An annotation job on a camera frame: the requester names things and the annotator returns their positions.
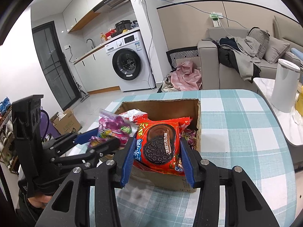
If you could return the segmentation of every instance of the blue gripper pad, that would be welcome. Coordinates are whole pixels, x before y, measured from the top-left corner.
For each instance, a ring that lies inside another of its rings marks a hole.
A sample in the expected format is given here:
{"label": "blue gripper pad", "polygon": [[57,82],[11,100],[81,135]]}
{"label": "blue gripper pad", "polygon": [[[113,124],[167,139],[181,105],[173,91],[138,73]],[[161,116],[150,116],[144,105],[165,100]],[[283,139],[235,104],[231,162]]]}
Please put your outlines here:
{"label": "blue gripper pad", "polygon": [[189,147],[187,141],[184,138],[180,139],[180,146],[181,146],[181,161],[182,161],[182,166],[183,166],[183,170],[185,173],[185,177],[186,177],[187,182],[193,188],[194,184],[195,184],[194,168],[191,163],[189,154],[187,153],[187,149],[191,149],[191,148]]}
{"label": "blue gripper pad", "polygon": [[75,144],[87,143],[89,142],[92,136],[97,136],[97,134],[98,134],[98,128],[84,132],[77,136],[77,138],[75,139]]}
{"label": "blue gripper pad", "polygon": [[136,144],[137,139],[133,138],[122,166],[122,175],[120,180],[120,184],[122,187],[125,187],[131,175],[131,168],[134,163],[134,151],[136,149]]}

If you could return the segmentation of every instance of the white cylindrical container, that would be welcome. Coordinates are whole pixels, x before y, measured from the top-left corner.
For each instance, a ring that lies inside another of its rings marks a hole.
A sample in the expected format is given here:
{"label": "white cylindrical container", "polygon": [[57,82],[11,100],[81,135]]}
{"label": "white cylindrical container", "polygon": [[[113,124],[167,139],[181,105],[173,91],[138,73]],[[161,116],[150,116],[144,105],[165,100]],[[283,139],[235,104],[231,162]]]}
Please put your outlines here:
{"label": "white cylindrical container", "polygon": [[289,113],[294,105],[300,78],[300,68],[284,59],[278,60],[277,73],[271,102],[278,110]]}

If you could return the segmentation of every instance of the range hood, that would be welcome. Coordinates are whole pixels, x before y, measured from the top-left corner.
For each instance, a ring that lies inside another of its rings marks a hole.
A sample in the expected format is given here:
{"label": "range hood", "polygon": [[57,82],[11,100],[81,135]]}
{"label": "range hood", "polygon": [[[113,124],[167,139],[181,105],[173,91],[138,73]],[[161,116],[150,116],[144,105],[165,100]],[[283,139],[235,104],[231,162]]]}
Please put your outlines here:
{"label": "range hood", "polygon": [[94,13],[108,13],[109,11],[116,9],[129,0],[103,0],[93,8]]}

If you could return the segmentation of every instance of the beige wall panel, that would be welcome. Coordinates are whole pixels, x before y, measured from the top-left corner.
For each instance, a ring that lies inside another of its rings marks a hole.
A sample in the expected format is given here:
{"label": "beige wall panel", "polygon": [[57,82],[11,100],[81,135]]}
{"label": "beige wall panel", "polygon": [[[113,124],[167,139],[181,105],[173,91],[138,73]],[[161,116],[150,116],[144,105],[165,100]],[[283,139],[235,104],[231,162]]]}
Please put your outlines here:
{"label": "beige wall panel", "polygon": [[[273,33],[273,22],[274,16],[283,17],[292,23],[293,20],[288,17],[271,11],[266,8],[237,2],[223,2],[226,17],[228,19],[235,20],[245,26],[246,28],[252,28],[254,26],[260,27],[269,31],[269,34],[274,36]],[[242,28],[238,23],[228,20],[229,27]]]}
{"label": "beige wall panel", "polygon": [[[188,4],[208,13],[217,12],[226,16],[221,1]],[[214,26],[209,14],[184,4],[160,8],[158,14],[168,50],[196,46],[204,38],[207,28]],[[220,22],[227,27],[225,18]]]}

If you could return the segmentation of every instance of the plaid tablecloth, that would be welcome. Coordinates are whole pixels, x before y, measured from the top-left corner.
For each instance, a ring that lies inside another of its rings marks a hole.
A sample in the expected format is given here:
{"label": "plaid tablecloth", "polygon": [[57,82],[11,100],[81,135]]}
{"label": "plaid tablecloth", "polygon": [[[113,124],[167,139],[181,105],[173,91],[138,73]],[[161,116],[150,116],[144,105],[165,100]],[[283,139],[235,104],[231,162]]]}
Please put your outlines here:
{"label": "plaid tablecloth", "polygon": [[[202,158],[220,167],[241,166],[262,193],[279,225],[290,226],[296,211],[293,164],[279,125],[258,94],[248,90],[155,93],[120,98],[106,110],[114,112],[126,101],[173,99],[200,99]],[[97,126],[95,122],[90,129]],[[77,145],[70,155],[85,151],[85,145]],[[198,197],[199,190],[170,191],[133,180],[124,189],[116,190],[123,227],[190,227]],[[225,189],[220,186],[219,226],[224,225]]]}

